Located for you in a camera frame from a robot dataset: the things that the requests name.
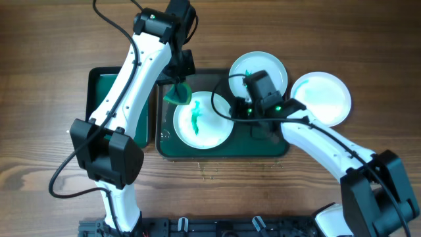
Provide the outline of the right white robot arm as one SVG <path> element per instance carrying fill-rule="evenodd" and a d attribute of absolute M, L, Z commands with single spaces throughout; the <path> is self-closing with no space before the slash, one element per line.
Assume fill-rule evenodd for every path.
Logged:
<path fill-rule="evenodd" d="M 295 99 L 243 102 L 230 110 L 236 122 L 259 123 L 278 132 L 320 163 L 340 184 L 341 203 L 316 214 L 325 236 L 389 236 L 403 228 L 420 208 L 401 158 L 390 150 L 376 153 L 322 124 Z"/>

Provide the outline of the green yellow sponge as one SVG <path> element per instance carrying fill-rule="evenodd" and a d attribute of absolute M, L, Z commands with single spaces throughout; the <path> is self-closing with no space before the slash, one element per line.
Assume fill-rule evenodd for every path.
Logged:
<path fill-rule="evenodd" d="M 192 93 L 190 86 L 186 82 L 174 84 L 164 96 L 164 100 L 175 105 L 189 105 Z"/>

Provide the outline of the white plate stained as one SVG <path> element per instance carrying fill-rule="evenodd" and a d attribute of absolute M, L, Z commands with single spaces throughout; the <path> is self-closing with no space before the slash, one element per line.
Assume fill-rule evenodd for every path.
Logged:
<path fill-rule="evenodd" d="M 269 53 L 253 51 L 242 55 L 231 66 L 229 75 L 251 75 L 260 70 L 267 71 L 275 88 L 284 95 L 288 86 L 287 70 L 278 58 Z M 228 84 L 234 97 L 249 99 L 240 76 L 231 77 Z"/>
<path fill-rule="evenodd" d="M 329 127 L 342 123 L 352 107 L 348 87 L 337 76 L 327 72 L 302 75 L 293 84 L 290 98 L 300 101 Z"/>
<path fill-rule="evenodd" d="M 173 125 L 179 139 L 196 149 L 211 149 L 225 142 L 232 133 L 234 122 L 230 104 L 220 95 L 201 91 L 192 94 L 190 104 L 175 108 Z"/>

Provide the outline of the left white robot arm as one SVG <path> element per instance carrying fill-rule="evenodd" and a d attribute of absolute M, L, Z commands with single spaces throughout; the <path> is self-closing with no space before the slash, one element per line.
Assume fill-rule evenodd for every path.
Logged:
<path fill-rule="evenodd" d="M 144 8 L 135 17 L 129 52 L 108 94 L 87 120 L 76 119 L 71 126 L 73 156 L 103 196 L 103 234 L 143 234 L 133 185 L 143 164 L 134 141 L 138 120 L 155 84 L 174 84 L 176 95 L 188 101 L 190 92 L 180 86 L 195 66 L 192 52 L 182 47 L 197 21 L 190 3 L 169 5 L 163 12 Z"/>

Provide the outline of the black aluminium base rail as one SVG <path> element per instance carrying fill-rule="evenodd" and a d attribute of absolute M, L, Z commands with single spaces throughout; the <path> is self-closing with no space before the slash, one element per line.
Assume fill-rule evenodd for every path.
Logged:
<path fill-rule="evenodd" d="M 145 236 L 145 237 L 322 237 L 311 216 L 247 219 L 179 219 L 140 218 L 134 229 L 117 233 L 103 219 L 81 221 L 79 237 Z"/>

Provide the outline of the large dark serving tray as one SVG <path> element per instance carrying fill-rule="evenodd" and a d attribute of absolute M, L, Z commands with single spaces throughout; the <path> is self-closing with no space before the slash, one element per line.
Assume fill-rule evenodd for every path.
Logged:
<path fill-rule="evenodd" d="M 216 93 L 221 95 L 229 104 L 235 101 L 227 77 L 227 68 L 197 69 L 194 75 L 188 76 L 186 82 L 193 92 L 212 91 L 216 83 L 223 79 Z M 274 143 L 269 134 L 261 127 L 247 126 L 235 123 L 232 133 L 221 145 L 211 149 L 195 149 L 185 144 L 176 134 L 173 116 L 176 106 L 166 102 L 163 97 L 170 86 L 159 86 L 157 100 L 157 123 L 155 145 L 158 153 L 171 161 L 192 159 L 237 159 L 250 157 L 280 157 L 284 155 L 289 144 L 280 140 Z"/>

